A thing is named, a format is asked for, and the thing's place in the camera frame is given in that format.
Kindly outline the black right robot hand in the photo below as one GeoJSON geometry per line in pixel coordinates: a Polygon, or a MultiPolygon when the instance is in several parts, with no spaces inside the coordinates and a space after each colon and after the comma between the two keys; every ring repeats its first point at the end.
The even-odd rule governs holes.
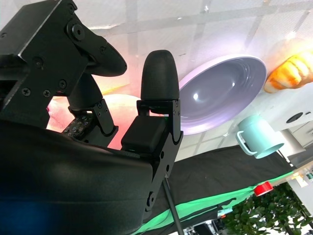
{"type": "Polygon", "coordinates": [[[0,32],[0,232],[130,235],[152,211],[183,132],[172,54],[151,52],[120,150],[94,76],[127,64],[71,0],[24,5],[0,32]]]}

